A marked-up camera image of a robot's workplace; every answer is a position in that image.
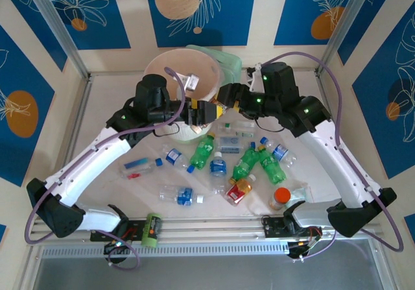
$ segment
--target white table surface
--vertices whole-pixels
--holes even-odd
[[[88,98],[86,111],[82,119],[75,153],[80,153],[97,136],[105,126],[105,122],[114,112],[121,109],[125,101],[134,96],[136,84],[142,74],[131,75],[99,75],[93,78],[91,93]],[[321,99],[316,78],[312,71],[295,72],[296,83],[302,95],[314,95]],[[230,110],[219,120],[233,121],[244,117]],[[277,130],[280,126],[274,118],[260,119],[264,128]],[[284,186],[294,188],[305,186],[309,188],[309,200],[315,202],[333,200],[340,195],[330,177],[324,171],[317,159],[304,145],[285,130],[281,133],[257,131],[255,142],[266,136],[274,138],[296,153],[298,160],[292,169],[284,169],[287,180]],[[195,169],[190,175],[187,172],[176,170],[169,163],[149,175],[143,175],[133,180],[125,180],[119,176],[119,162],[127,162],[142,157],[158,158],[162,143],[169,142],[187,157],[191,157],[196,144],[184,145],[175,143],[169,137],[155,138],[147,136],[129,153],[112,163],[98,176],[81,195],[80,201],[95,206],[114,204],[131,218],[146,217],[150,212],[160,213],[164,217],[238,217],[246,215],[276,214],[268,207],[268,200],[276,189],[269,181],[263,168],[257,163],[252,173],[257,177],[253,190],[244,198],[238,207],[233,207],[220,195],[209,194],[208,165],[201,171]],[[242,155],[224,154],[228,166],[228,177],[231,176],[233,166]],[[195,192],[207,195],[203,204],[194,204],[183,207],[177,204],[161,202],[158,198],[160,185],[191,186]]]

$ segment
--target wire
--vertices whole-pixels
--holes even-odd
[[[119,241],[120,243],[124,244],[136,256],[136,264],[133,267],[126,268],[126,267],[120,267],[118,265],[113,265],[112,262],[111,262],[111,254],[113,254],[117,250],[115,248],[108,254],[107,261],[108,261],[109,266],[113,267],[114,269],[119,269],[120,271],[132,271],[132,270],[134,270],[134,269],[136,269],[140,266],[140,257],[138,255],[137,250],[132,245],[130,245],[129,243],[126,243],[122,238],[117,237],[117,236],[115,236],[111,233],[105,232],[103,230],[97,230],[97,232],[102,234],[102,235],[106,235],[106,236],[108,236],[112,239],[115,239],[115,240]]]
[[[173,134],[177,134],[177,133],[179,133],[180,132],[180,126],[178,125],[178,123],[173,123],[174,125],[176,125],[177,126],[177,131],[176,132],[173,132],[173,133],[166,133],[166,134],[162,134],[162,135],[158,135],[157,133],[156,133],[156,130],[153,130],[153,134],[154,134],[154,136],[156,137],[156,138],[162,138],[162,137],[164,137],[164,136],[172,136]]]
[[[268,129],[264,129],[263,127],[261,127],[261,126],[259,125],[259,123],[258,123],[258,119],[254,119],[254,120],[255,120],[255,123],[257,124],[258,128],[260,128],[260,129],[262,129],[262,130],[264,130],[264,131],[273,132],[273,133],[278,133],[278,132],[283,132],[283,131],[285,130],[285,128],[282,128],[282,129],[279,129],[279,130],[276,130],[276,131],[273,131],[273,130],[268,130]]]
[[[170,75],[170,76],[172,76],[172,77],[174,77],[174,78],[176,78],[176,80],[178,81],[178,84],[179,84],[179,87],[180,87],[180,91],[181,91],[181,93],[182,93],[182,101],[181,101],[181,103],[180,103],[180,106],[179,106],[179,109],[177,110],[177,112],[176,113],[174,113],[174,115],[170,118],[170,119],[168,119],[168,120],[166,120],[166,121],[164,121],[163,123],[160,123],[160,124],[158,124],[158,125],[155,125],[155,126],[150,126],[150,127],[145,127],[145,128],[136,128],[136,129],[130,129],[130,130],[125,130],[125,131],[122,131],[122,132],[120,132],[120,133],[117,133],[117,134],[114,134],[114,135],[112,135],[112,136],[109,136],[108,138],[106,138],[106,139],[104,139],[104,140],[102,140],[102,141],[100,141],[100,142],[98,142],[96,145],[95,145],[95,148],[96,149],[99,149],[100,147],[102,147],[104,144],[106,144],[107,142],[109,142],[109,141],[111,141],[111,140],[113,140],[113,139],[115,139],[115,138],[119,138],[120,136],[124,136],[124,135],[126,135],[126,134],[131,134],[131,133],[137,133],[137,132],[146,132],[146,131],[152,131],[152,130],[155,130],[155,129],[157,129],[157,128],[161,128],[161,127],[164,127],[165,125],[169,125],[169,124],[171,124],[174,120],[176,120],[177,119],[177,117],[180,115],[180,113],[182,112],[182,110],[183,110],[183,108],[184,108],[184,104],[185,104],[185,90],[184,90],[184,87],[183,87],[183,84],[181,84],[180,83],[180,78],[179,78],[179,76],[177,75],[177,73],[175,72],[175,71],[173,71],[171,68],[169,68],[169,67],[165,67],[164,68],[164,71],[168,74],[168,75]],[[95,152],[95,150],[93,150],[93,149],[90,149],[89,151],[87,151],[85,154],[83,154],[77,161],[75,161],[65,172],[63,172],[61,175],[60,175],[60,177],[58,178],[58,180],[63,180],[64,178],[66,178],[66,176],[69,174],[69,173],[71,173],[72,171],[74,171],[87,157],[89,157],[92,153],[94,153]],[[26,243],[28,243],[28,244],[30,244],[30,245],[35,245],[36,243],[41,243],[42,241],[45,241],[46,239],[48,239],[49,237],[51,237],[52,235],[53,235],[53,232],[50,232],[50,233],[48,233],[48,234],[46,234],[45,236],[43,236],[42,238],[39,238],[38,240],[31,240],[30,239],[30,228],[31,228],[31,225],[32,225],[32,223],[33,223],[33,220],[34,220],[34,218],[35,218],[35,216],[36,216],[36,212],[39,210],[39,207],[43,204],[43,202],[44,202],[44,200],[46,199],[46,197],[48,197],[49,196],[49,194],[51,194],[53,191],[54,191],[54,189],[55,188],[57,188],[58,187],[58,182],[56,181],[56,182],[54,182],[51,186],[50,186],[50,188],[49,189],[47,189],[46,190],[46,192],[39,198],[39,200],[37,201],[37,203],[34,205],[34,207],[33,207],[33,209],[32,209],[32,211],[31,211],[31,213],[30,213],[30,215],[29,215],[29,218],[27,219],[27,222],[26,222],[26,226],[25,226],[25,241],[26,241]],[[110,234],[110,235],[112,235],[111,233],[105,233],[104,235],[107,235],[107,236],[109,236],[109,237],[111,237],[110,235],[108,235],[108,234]],[[129,248],[130,250],[132,250],[132,247],[129,245],[129,244],[127,244],[127,243],[125,243],[125,245],[127,246],[127,248]],[[138,258],[138,253],[137,252],[133,252],[135,255],[136,255],[136,257],[137,257],[137,260],[139,261],[139,258]]]
[[[293,259],[293,261],[297,262],[297,261],[306,260],[306,259],[312,258],[313,256],[317,256],[323,253],[324,251],[326,251],[328,248],[330,248],[333,245],[333,243],[336,240],[336,236],[337,236],[337,232],[335,231],[335,234],[333,235],[333,238],[331,239],[330,243],[327,246],[325,246],[322,250],[317,251],[316,253],[313,253],[313,254],[309,254],[308,256],[300,257],[299,259]]]
[[[398,248],[393,247],[392,245],[387,243],[382,238],[377,237],[375,234],[373,234],[371,232],[368,232],[367,230],[365,230],[363,228],[361,229],[361,231],[364,232],[365,234],[369,235],[370,237],[376,239],[378,242],[382,243],[384,246],[388,247],[390,250],[393,250],[395,252],[402,252],[403,251],[402,236],[401,236],[401,233],[399,232],[399,229],[397,228],[397,225],[396,225],[393,217],[391,216],[391,214],[389,213],[389,211],[387,210],[387,208],[383,204],[383,202],[378,198],[378,196],[372,190],[372,188],[370,187],[368,181],[363,177],[362,173],[359,171],[359,169],[356,167],[356,165],[353,163],[353,161],[350,159],[350,157],[346,154],[346,152],[340,146],[340,121],[341,121],[341,118],[342,118],[343,98],[342,98],[342,90],[340,89],[340,84],[338,83],[334,73],[319,58],[316,58],[315,56],[313,56],[311,54],[308,54],[308,53],[305,53],[305,52],[299,52],[299,51],[287,52],[287,53],[281,54],[281,55],[269,60],[268,62],[265,62],[264,64],[262,64],[262,66],[269,65],[269,64],[275,62],[276,60],[279,60],[280,58],[284,58],[284,57],[290,56],[290,55],[305,56],[305,57],[310,58],[311,60],[319,63],[327,71],[327,74],[329,74],[329,76],[331,77],[331,80],[335,84],[336,91],[337,91],[337,96],[338,96],[337,118],[336,118],[336,123],[335,123],[335,141],[336,141],[337,149],[343,155],[344,159],[349,163],[350,167],[355,171],[356,175],[360,178],[363,185],[365,186],[365,190],[369,192],[369,194],[373,197],[373,199],[376,201],[376,203],[379,205],[379,207],[381,207],[381,209],[385,213],[390,225],[392,226],[392,228],[394,230],[394,233],[395,233],[395,236],[396,236],[396,239],[397,239],[397,243],[398,243]]]

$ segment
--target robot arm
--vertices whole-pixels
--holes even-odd
[[[128,218],[117,207],[84,207],[78,198],[105,168],[152,131],[132,132],[123,136],[117,136],[118,133],[164,122],[178,111],[181,101],[170,101],[166,84],[167,81],[159,75],[143,77],[137,84],[136,96],[127,100],[124,107],[114,113],[101,133],[75,159],[45,181],[35,178],[29,182],[27,191],[32,206],[52,185],[58,184],[37,212],[57,237],[66,237],[75,230],[103,230],[113,232],[118,237],[125,233]],[[216,105],[186,98],[177,121],[184,121],[188,125],[205,125],[216,120],[217,114]],[[62,173],[71,167],[73,170],[60,180]]]
[[[258,88],[259,77],[264,93],[251,92],[242,84],[229,84],[220,89],[218,101],[227,107],[238,106],[239,112],[249,119],[275,117],[317,157],[341,196],[332,202],[295,204],[284,213],[285,226],[292,234],[308,226],[332,226],[346,237],[353,236],[382,209],[342,152],[365,176],[371,190],[385,206],[396,199],[396,194],[374,182],[343,141],[340,140],[339,147],[336,145],[335,125],[329,112],[317,98],[300,96],[291,67],[278,62],[257,67],[251,73],[252,84]]]

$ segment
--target orange bottle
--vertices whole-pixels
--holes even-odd
[[[236,182],[234,179],[230,179],[233,186],[225,194],[225,199],[232,205],[237,206],[238,203],[252,190],[252,183],[257,180],[255,175],[248,175],[246,178],[242,178]]]
[[[278,188],[270,199],[270,207],[274,210],[280,210],[284,205],[290,201],[291,193],[285,187]]]

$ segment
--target white wall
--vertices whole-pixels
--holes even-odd
[[[323,55],[325,45],[274,47],[279,19],[285,0],[255,0],[248,45],[246,47],[218,47],[242,58],[244,66],[253,66],[288,52],[303,51],[317,57]],[[144,70],[148,63],[168,48],[157,48],[150,8],[147,0],[117,0],[131,49],[80,51],[91,72]],[[316,67],[311,60],[292,56],[284,59],[292,67]]]
[[[383,187],[392,187],[397,193],[397,200],[388,208],[394,217],[403,236],[405,251],[403,253],[387,252],[391,263],[396,268],[402,289],[413,289],[415,282],[415,244],[405,225],[404,216],[415,212],[415,167],[400,175],[387,179],[379,155],[363,114],[352,89],[352,84],[372,59],[386,37],[413,4],[414,0],[386,0],[378,15],[370,25],[356,50],[343,67],[336,55],[329,63],[339,79],[344,101],[344,110],[341,123],[341,135],[352,153],[356,156],[368,173]],[[327,93],[333,115],[337,112],[337,94],[329,76],[323,76],[323,85]],[[385,239],[397,246],[395,235],[386,217],[381,214],[375,219],[380,222]]]
[[[83,83],[70,61],[64,72],[57,68],[10,0],[0,0],[0,25],[55,91],[23,186],[0,178],[0,224],[8,227],[0,250],[0,288],[7,290],[15,282],[27,246],[23,231],[31,205],[25,185],[34,177],[49,176],[54,170],[73,103]]]

